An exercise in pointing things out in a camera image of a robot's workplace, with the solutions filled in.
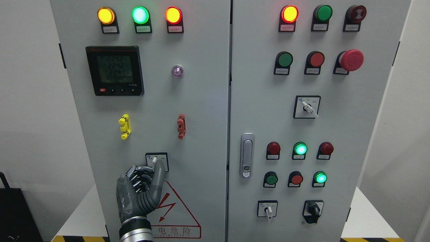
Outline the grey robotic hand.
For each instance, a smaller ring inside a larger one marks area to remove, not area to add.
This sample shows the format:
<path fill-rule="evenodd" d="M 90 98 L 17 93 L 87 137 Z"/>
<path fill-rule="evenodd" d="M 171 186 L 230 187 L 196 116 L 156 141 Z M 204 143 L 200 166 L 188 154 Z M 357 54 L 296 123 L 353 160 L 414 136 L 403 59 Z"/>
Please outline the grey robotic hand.
<path fill-rule="evenodd" d="M 146 216 L 154 211 L 161 199 L 165 166 L 163 161 L 153 167 L 132 165 L 117 179 L 117 205 L 122 224 L 134 216 Z"/>

